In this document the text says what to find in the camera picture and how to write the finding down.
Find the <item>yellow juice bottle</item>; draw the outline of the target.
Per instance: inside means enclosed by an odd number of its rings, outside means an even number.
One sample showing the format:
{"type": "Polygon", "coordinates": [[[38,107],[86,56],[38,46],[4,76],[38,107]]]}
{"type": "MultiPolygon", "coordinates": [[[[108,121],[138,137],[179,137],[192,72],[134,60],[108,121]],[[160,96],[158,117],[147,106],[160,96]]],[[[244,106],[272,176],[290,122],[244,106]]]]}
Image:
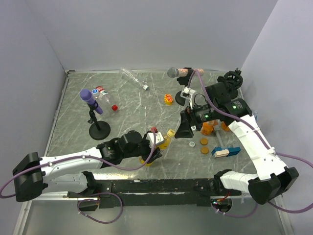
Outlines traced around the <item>yellow juice bottle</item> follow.
{"type": "MultiPolygon", "coordinates": [[[[150,166],[156,159],[160,158],[160,157],[162,156],[163,150],[165,150],[165,149],[169,146],[169,144],[170,144],[172,138],[168,137],[168,136],[167,136],[167,133],[164,135],[164,137],[165,137],[165,143],[162,144],[162,145],[159,145],[158,147],[155,147],[155,150],[154,150],[154,152],[153,152],[151,158],[150,158],[149,161],[145,164],[146,166],[150,166]]],[[[151,147],[149,146],[149,148],[148,148],[147,151],[146,151],[146,154],[142,155],[142,156],[139,158],[141,164],[143,164],[143,163],[146,161],[146,159],[148,158],[150,152],[151,152],[151,147]]]]}

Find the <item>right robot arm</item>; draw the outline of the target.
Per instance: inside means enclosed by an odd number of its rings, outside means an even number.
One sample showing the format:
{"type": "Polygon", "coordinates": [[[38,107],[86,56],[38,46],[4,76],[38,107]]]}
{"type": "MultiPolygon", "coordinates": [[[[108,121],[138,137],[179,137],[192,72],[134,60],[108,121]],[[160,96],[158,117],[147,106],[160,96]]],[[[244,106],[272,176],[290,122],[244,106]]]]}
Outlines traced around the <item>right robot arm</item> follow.
{"type": "Polygon", "coordinates": [[[260,205],[286,192],[298,178],[295,167],[288,167],[276,154],[258,127],[247,103],[236,98],[238,91],[227,91],[219,82],[205,88],[210,100],[206,105],[194,103],[196,91],[185,87],[180,96],[189,105],[180,113],[180,126],[175,138],[192,138],[192,126],[200,130],[203,123],[220,120],[239,139],[252,160],[255,174],[238,173],[230,169],[218,172],[214,178],[214,191],[219,195],[230,189],[249,193],[260,205]]]}

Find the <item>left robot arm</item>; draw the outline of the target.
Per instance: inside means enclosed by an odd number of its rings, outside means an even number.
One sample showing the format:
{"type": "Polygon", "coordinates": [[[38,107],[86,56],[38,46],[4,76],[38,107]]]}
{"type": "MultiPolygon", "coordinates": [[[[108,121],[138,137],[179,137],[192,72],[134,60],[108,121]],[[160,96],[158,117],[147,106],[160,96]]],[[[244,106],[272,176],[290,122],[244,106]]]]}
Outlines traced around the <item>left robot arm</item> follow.
{"type": "Polygon", "coordinates": [[[163,143],[160,132],[149,131],[142,136],[129,131],[120,138],[77,153],[55,157],[39,157],[36,152],[27,154],[13,169],[15,198],[25,202],[59,191],[93,196],[97,185],[90,170],[110,166],[131,170],[120,163],[133,157],[139,157],[141,165],[151,164],[161,157],[159,145],[163,143]]]}

